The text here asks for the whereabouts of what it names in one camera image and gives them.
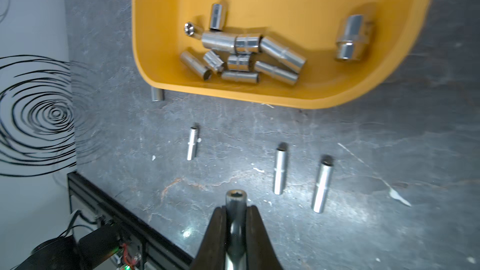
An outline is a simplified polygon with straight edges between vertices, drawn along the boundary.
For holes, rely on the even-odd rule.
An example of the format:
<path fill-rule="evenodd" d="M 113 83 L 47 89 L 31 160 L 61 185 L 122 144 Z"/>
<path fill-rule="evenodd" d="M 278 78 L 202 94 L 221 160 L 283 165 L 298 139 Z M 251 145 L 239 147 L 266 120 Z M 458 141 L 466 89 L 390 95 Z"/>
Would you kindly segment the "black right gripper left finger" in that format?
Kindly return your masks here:
<path fill-rule="evenodd" d="M 226 256 L 226 208 L 216 207 L 191 270 L 224 270 Z"/>

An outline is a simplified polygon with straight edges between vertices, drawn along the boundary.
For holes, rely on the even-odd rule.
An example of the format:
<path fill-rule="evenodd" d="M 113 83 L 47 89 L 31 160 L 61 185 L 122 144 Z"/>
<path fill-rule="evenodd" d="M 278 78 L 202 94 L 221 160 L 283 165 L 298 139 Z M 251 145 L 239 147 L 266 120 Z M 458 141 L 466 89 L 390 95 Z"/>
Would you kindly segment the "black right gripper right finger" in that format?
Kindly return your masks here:
<path fill-rule="evenodd" d="M 256 206 L 246 211 L 246 262 L 249 270 L 282 270 Z"/>

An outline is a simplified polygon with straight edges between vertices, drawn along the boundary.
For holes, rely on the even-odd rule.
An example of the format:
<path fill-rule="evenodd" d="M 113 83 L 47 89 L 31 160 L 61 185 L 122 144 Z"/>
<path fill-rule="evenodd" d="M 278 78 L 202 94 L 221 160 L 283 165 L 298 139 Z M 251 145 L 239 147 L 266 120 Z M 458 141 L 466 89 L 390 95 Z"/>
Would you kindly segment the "chrome socket slim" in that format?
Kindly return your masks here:
<path fill-rule="evenodd" d="M 246 270 L 247 194 L 240 189 L 226 193 L 226 270 Z"/>

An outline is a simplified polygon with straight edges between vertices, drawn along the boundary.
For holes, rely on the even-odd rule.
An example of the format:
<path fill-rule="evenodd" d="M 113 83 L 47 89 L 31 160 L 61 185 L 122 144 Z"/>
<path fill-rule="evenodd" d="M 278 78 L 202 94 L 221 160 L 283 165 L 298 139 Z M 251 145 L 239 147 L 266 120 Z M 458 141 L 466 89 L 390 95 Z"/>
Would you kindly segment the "chrome socket slim angled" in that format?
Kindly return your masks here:
<path fill-rule="evenodd" d="M 319 165 L 311 203 L 315 213 L 322 213 L 325 209 L 332 173 L 333 159 L 331 156 L 324 156 Z"/>

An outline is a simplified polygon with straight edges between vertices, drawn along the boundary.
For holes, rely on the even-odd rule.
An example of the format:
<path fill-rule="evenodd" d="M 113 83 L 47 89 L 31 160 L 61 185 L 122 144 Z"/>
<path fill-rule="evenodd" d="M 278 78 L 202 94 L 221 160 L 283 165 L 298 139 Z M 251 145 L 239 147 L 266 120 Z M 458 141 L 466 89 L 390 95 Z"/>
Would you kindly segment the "thin chrome socket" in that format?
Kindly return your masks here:
<path fill-rule="evenodd" d="M 190 128 L 188 148 L 187 148 L 187 160 L 192 161 L 196 156 L 196 148 L 198 142 L 199 129 L 196 126 Z"/>
<path fill-rule="evenodd" d="M 274 161 L 273 193 L 282 195 L 286 185 L 288 152 L 285 147 L 278 147 Z"/>

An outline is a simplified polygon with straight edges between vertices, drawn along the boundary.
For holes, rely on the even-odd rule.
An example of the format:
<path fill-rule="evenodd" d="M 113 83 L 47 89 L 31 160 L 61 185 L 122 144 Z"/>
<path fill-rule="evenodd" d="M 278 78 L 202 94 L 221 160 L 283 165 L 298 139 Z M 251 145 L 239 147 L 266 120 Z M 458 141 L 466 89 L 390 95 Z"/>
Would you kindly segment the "chrome socket tall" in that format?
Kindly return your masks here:
<path fill-rule="evenodd" d="M 165 100 L 165 90 L 151 87 L 151 100 L 152 102 L 159 102 Z"/>

